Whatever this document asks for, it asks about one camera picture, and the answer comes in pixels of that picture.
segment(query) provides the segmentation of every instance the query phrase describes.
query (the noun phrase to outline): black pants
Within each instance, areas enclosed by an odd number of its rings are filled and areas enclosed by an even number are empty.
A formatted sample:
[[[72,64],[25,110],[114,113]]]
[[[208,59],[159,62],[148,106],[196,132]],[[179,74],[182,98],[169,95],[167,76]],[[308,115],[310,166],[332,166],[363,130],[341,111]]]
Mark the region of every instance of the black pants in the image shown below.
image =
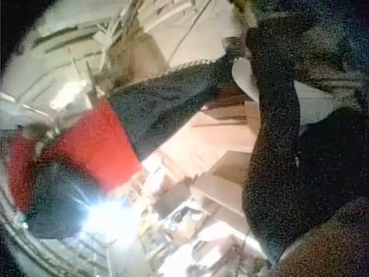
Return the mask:
[[[139,160],[147,158],[212,100],[220,85],[232,81],[231,66],[224,56],[216,62],[182,68],[112,94],[112,108]]]
[[[299,136],[293,80],[261,81],[259,91],[261,130],[243,209],[263,251],[275,263],[299,236],[345,203],[369,195],[368,126],[361,113],[342,108]]]

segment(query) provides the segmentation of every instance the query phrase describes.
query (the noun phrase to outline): person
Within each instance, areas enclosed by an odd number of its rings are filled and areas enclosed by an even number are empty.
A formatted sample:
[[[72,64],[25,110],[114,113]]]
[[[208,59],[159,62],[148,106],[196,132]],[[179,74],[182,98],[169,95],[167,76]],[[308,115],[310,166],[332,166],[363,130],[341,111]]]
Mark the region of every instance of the person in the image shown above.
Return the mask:
[[[290,26],[294,40],[308,22],[301,16],[274,18],[248,33],[261,128],[242,206],[276,267],[272,276],[367,276],[368,118],[364,106],[343,107],[300,134],[297,57],[279,47],[286,34],[278,27]]]
[[[28,230],[38,238],[78,232],[86,204],[137,173],[141,161],[232,81],[231,66],[232,54],[225,54],[116,89],[37,157],[45,128],[21,130],[13,141],[9,185]]]

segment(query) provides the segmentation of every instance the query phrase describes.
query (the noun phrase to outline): bright light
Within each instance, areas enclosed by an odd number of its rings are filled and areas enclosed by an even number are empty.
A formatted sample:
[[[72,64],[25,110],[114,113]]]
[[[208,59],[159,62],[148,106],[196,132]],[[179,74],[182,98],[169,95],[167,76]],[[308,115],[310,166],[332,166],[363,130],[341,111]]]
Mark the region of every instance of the bright light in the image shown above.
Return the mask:
[[[109,239],[131,240],[137,233],[139,216],[120,201],[106,202],[89,208],[84,231],[106,234]]]
[[[86,87],[86,80],[66,83],[50,102],[50,107],[56,111],[65,108]]]

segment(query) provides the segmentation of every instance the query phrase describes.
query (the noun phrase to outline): red jacket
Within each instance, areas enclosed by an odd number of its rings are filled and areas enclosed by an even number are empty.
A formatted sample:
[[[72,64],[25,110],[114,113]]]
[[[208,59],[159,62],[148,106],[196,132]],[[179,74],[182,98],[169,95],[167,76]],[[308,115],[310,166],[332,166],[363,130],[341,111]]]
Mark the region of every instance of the red jacket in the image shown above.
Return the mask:
[[[27,212],[32,198],[35,143],[22,136],[13,140],[10,165],[10,192],[22,212]],[[109,102],[99,101],[78,124],[67,130],[56,144],[40,157],[48,162],[62,157],[85,169],[106,190],[121,186],[140,170],[122,124]]]

